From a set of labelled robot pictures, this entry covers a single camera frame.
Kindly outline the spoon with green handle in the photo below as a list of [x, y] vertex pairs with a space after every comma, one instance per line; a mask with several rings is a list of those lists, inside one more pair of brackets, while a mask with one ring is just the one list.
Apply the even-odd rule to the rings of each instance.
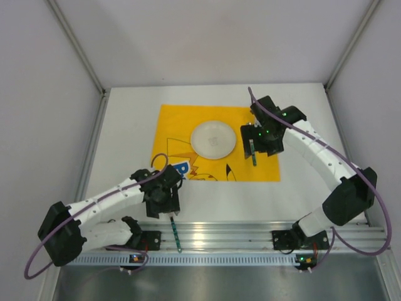
[[255, 151], [255, 148], [254, 148], [253, 139], [249, 140], [249, 145], [250, 145], [250, 151], [251, 151], [251, 158], [252, 158], [253, 166], [256, 167], [257, 166], [257, 159], [256, 159], [256, 151]]

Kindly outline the fork with green handle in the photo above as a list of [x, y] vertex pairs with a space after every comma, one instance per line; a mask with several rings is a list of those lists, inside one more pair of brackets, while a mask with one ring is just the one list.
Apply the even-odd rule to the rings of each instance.
[[181, 244], [180, 244], [179, 234], [178, 234], [176, 223], [174, 221], [174, 217], [173, 217], [172, 214], [169, 215], [169, 220], [170, 220], [170, 224], [171, 224], [171, 227], [172, 227], [172, 231], [173, 231], [173, 235], [174, 235], [174, 240], [175, 240], [175, 244], [176, 244], [176, 247], [177, 247], [177, 251], [178, 251], [178, 253], [182, 253], [182, 247], [181, 247]]

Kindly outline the cream round plate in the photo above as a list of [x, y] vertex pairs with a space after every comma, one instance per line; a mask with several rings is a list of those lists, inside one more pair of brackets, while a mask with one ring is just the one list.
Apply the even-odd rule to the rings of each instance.
[[199, 124], [190, 136], [190, 144], [195, 153], [210, 160], [227, 157], [234, 150], [236, 141], [234, 130], [218, 120]]

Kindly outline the yellow cloth placemat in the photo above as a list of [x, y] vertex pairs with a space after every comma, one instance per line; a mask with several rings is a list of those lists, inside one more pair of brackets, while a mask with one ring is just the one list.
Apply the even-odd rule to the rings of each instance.
[[[193, 130], [203, 122], [220, 121], [236, 134], [236, 146], [222, 159], [206, 159], [190, 144]], [[247, 107], [162, 105], [160, 108], [151, 158], [164, 153], [184, 179], [198, 181], [279, 182], [278, 156], [256, 155], [244, 158], [240, 126], [253, 122]]]

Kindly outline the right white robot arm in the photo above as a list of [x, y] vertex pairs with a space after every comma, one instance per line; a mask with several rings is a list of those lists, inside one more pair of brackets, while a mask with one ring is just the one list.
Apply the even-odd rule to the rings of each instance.
[[289, 145], [330, 190], [322, 205], [293, 224], [291, 231], [297, 239], [306, 240], [332, 226], [343, 226], [373, 205], [376, 172], [370, 167], [360, 169], [332, 153], [300, 109], [280, 109], [265, 96], [252, 99], [250, 110], [254, 123], [240, 128], [244, 157], [254, 159], [257, 153], [273, 156]]

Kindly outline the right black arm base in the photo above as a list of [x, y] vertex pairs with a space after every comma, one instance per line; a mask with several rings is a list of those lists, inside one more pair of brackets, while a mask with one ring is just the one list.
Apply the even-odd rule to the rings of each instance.
[[288, 230], [274, 230], [271, 234], [273, 249], [285, 254], [297, 250], [327, 250], [330, 246], [325, 230], [313, 236], [306, 236], [298, 222], [295, 222]]

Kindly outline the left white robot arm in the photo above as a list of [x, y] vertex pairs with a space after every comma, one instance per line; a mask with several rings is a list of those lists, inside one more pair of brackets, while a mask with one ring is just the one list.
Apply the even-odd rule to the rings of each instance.
[[62, 267], [81, 253], [117, 246], [131, 250], [159, 250], [158, 231], [144, 231], [128, 209], [144, 204], [149, 218], [179, 214], [178, 190], [183, 176], [172, 165], [162, 171], [139, 169], [120, 184], [84, 201], [53, 204], [38, 237], [52, 263]]

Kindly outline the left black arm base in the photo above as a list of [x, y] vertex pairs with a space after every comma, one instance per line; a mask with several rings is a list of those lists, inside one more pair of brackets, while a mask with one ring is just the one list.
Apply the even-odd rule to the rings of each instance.
[[140, 251], [159, 251], [160, 244], [160, 231], [142, 231], [140, 236], [134, 235], [124, 245], [112, 245], [112, 247]]

